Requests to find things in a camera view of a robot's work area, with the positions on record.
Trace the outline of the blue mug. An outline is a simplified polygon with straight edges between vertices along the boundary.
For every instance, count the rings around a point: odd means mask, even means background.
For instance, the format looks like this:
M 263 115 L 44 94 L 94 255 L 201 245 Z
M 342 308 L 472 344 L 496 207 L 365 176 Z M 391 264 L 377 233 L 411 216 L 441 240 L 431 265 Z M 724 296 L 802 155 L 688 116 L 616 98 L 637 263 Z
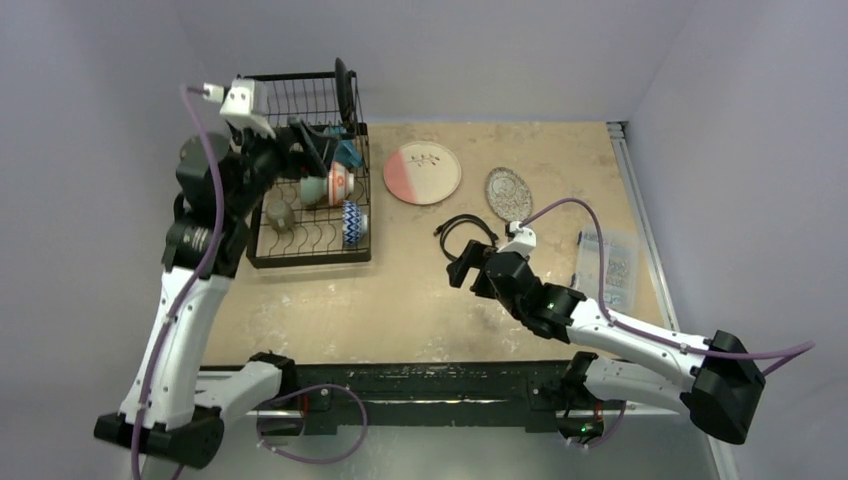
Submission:
M 364 164 L 363 156 L 354 144 L 356 136 L 347 131 L 343 126 L 330 126 L 325 132 L 337 141 L 334 153 L 334 162 L 347 169 L 361 168 Z

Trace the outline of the celadon green bowl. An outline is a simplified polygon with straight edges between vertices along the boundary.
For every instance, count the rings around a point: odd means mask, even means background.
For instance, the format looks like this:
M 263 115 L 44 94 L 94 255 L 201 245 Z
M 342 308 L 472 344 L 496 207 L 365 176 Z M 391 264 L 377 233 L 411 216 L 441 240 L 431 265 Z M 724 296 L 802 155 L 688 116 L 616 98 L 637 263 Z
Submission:
M 299 185 L 300 202 L 304 206 L 319 203 L 328 193 L 326 177 L 306 177 L 300 180 Z

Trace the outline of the red floral bowl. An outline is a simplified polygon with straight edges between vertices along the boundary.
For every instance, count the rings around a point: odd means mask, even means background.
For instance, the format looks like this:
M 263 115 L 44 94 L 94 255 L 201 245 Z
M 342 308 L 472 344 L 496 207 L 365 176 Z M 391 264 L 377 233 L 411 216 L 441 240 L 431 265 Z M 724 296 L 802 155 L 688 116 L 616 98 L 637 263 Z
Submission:
M 344 165 L 333 162 L 327 176 L 327 203 L 340 206 L 355 189 L 355 175 Z

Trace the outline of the black plate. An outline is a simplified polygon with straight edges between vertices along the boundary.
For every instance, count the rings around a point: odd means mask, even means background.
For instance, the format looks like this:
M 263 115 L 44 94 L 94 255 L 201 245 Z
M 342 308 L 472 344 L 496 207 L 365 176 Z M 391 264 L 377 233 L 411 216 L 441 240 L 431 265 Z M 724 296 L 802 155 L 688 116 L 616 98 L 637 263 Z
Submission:
M 354 93 L 351 82 L 351 73 L 345 62 L 337 57 L 335 59 L 335 91 L 337 106 L 342 125 L 350 129 L 353 124 Z

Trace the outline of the grey speckled oval dish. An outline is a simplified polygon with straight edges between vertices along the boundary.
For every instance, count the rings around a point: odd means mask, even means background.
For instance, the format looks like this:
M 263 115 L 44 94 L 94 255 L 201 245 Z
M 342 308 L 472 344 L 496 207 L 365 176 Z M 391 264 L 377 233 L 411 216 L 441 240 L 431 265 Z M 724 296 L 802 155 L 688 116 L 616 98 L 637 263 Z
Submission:
M 497 167 L 488 173 L 485 196 L 493 213 L 505 222 L 524 221 L 533 212 L 529 186 L 511 169 Z

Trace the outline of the small grey cup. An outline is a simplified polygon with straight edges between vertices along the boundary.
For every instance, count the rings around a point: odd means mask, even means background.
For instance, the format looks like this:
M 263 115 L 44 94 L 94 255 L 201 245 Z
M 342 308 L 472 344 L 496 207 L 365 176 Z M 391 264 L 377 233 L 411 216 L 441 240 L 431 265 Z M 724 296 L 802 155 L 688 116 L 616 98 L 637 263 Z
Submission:
M 291 204 L 285 200 L 274 200 L 268 203 L 265 210 L 268 225 L 278 233 L 290 231 L 296 223 L 295 212 Z

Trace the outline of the red patterned bowl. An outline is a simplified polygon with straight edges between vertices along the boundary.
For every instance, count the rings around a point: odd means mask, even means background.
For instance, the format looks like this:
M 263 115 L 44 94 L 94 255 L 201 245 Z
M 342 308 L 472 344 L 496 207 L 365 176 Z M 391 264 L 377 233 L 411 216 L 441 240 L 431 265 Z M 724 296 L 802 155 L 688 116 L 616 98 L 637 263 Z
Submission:
M 352 201 L 342 204 L 342 240 L 345 247 L 356 246 L 368 233 L 368 215 Z

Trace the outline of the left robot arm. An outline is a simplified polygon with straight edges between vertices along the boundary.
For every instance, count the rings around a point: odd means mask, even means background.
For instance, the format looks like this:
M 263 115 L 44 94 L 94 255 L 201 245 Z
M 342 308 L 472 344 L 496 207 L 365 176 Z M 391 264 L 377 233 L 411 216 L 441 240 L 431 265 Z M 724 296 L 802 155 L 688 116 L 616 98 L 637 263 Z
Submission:
M 154 326 L 120 408 L 97 419 L 97 439 L 129 449 L 133 463 L 147 457 L 202 469 L 230 424 L 264 402 L 275 409 L 295 402 L 295 363 L 278 354 L 255 354 L 206 389 L 197 381 L 250 239 L 248 217 L 278 180 L 326 177 L 338 142 L 292 118 L 267 138 L 242 132 L 238 149 L 220 133 L 201 133 L 181 146 Z

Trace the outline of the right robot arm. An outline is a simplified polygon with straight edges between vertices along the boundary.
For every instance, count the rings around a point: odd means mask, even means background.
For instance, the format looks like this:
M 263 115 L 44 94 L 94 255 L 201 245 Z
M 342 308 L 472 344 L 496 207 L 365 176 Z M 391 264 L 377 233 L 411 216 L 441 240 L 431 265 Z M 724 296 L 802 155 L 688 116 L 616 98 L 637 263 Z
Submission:
M 471 292 L 498 301 L 534 335 L 615 355 L 564 376 L 561 392 L 569 404 L 649 404 L 687 415 L 723 442 L 746 442 L 766 380 L 737 336 L 685 334 L 606 310 L 577 290 L 543 282 L 519 253 L 478 241 L 447 265 L 450 286 L 461 287 L 470 270 L 477 272 Z

